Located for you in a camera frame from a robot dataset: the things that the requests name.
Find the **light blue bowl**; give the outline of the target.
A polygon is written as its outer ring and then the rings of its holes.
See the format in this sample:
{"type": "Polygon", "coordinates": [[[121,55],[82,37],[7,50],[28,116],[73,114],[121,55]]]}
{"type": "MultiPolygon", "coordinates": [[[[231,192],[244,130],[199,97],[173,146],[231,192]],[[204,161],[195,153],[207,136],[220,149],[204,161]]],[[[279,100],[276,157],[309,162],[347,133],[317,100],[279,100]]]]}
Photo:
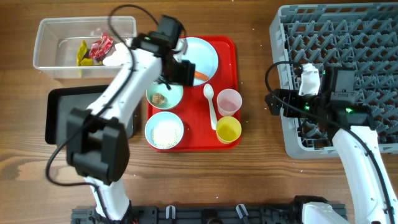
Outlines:
{"type": "Polygon", "coordinates": [[[176,114],[162,111],[147,120],[144,134],[155,149],[169,150],[182,140],[184,125],[176,114]]]}

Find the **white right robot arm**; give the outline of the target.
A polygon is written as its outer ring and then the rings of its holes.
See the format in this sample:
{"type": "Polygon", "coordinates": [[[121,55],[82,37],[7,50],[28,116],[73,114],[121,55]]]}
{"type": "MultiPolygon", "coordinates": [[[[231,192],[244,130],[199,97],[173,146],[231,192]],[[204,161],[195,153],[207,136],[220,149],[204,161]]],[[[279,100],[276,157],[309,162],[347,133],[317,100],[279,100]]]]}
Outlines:
{"type": "Polygon", "coordinates": [[[356,223],[397,223],[397,197],[381,158],[371,112],[346,96],[276,89],[265,102],[273,115],[289,116],[292,111],[293,118],[311,119],[326,130],[345,169],[356,223]]]}

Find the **green bowl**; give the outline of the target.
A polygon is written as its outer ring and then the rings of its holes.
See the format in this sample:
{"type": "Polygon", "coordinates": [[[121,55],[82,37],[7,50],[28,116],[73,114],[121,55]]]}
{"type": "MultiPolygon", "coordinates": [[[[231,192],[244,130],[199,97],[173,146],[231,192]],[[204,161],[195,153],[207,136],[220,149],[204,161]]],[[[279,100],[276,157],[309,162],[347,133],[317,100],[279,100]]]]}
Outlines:
{"type": "Polygon", "coordinates": [[[183,86],[170,85],[170,89],[167,88],[166,84],[152,84],[149,89],[146,90],[146,98],[148,102],[155,108],[160,110],[171,110],[176,107],[183,98],[183,86]],[[151,102],[152,95],[160,93],[166,97],[166,102],[160,106],[154,106],[151,102]]]}

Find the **white rice pile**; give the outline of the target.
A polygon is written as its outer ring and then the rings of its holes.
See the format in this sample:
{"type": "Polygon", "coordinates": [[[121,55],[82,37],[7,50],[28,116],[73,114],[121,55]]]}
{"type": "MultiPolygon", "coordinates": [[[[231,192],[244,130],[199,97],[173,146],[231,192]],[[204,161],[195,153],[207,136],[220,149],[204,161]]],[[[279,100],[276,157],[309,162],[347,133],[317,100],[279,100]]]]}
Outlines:
{"type": "Polygon", "coordinates": [[[159,149],[174,147],[182,137],[182,130],[175,121],[159,121],[152,130],[152,141],[159,149]]]}

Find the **brown mushroom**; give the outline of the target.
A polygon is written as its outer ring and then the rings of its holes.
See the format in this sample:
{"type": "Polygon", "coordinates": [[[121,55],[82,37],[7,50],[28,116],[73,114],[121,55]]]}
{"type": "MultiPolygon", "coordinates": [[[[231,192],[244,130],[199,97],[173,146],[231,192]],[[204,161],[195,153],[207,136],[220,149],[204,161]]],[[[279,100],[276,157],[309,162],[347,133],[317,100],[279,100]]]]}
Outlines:
{"type": "Polygon", "coordinates": [[[152,95],[151,102],[154,106],[160,106],[166,102],[166,97],[160,93],[152,95]]]}

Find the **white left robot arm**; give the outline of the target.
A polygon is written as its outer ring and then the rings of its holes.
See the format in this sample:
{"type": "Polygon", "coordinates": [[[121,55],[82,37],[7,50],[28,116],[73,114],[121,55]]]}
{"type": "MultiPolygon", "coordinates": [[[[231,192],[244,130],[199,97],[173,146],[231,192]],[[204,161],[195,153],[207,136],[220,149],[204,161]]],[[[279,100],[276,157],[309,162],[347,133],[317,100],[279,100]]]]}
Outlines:
{"type": "Polygon", "coordinates": [[[195,66],[182,57],[187,40],[152,32],[123,44],[124,62],[101,96],[87,109],[73,109],[67,121],[67,163],[84,178],[101,223],[131,223],[122,181],[129,161],[127,124],[143,94],[155,83],[192,85],[195,66]]]}

